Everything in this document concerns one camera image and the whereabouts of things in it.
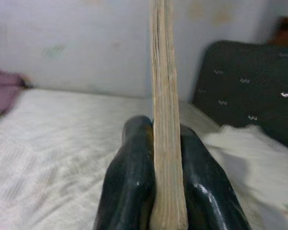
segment mattress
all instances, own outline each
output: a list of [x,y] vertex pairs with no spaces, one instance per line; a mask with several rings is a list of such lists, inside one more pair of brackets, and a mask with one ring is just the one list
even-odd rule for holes
[[[124,123],[150,100],[32,89],[0,121],[0,230],[91,230]],[[200,137],[219,127],[180,103]]]

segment purple fabric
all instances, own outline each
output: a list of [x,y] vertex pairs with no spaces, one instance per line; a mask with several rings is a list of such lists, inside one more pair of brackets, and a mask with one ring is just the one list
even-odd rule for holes
[[24,87],[20,74],[0,71],[0,114],[10,111]]

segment wooden plank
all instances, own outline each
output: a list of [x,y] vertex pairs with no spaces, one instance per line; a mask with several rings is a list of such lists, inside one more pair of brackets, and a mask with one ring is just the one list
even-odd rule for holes
[[187,230],[170,0],[151,0],[156,199],[151,230]]

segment wood grain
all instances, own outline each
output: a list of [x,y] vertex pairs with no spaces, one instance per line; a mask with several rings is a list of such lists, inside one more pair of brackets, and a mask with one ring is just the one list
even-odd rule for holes
[[187,230],[170,0],[151,0],[156,199],[151,230]]

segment white blanket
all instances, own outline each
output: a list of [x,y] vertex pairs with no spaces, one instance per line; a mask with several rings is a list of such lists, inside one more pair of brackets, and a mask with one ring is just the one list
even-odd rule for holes
[[252,229],[288,230],[288,149],[256,126],[224,126],[204,143],[230,179]]
[[[106,169],[124,123],[150,102],[91,94],[25,91],[0,122],[0,230],[91,230]],[[218,127],[180,104],[199,136]]]

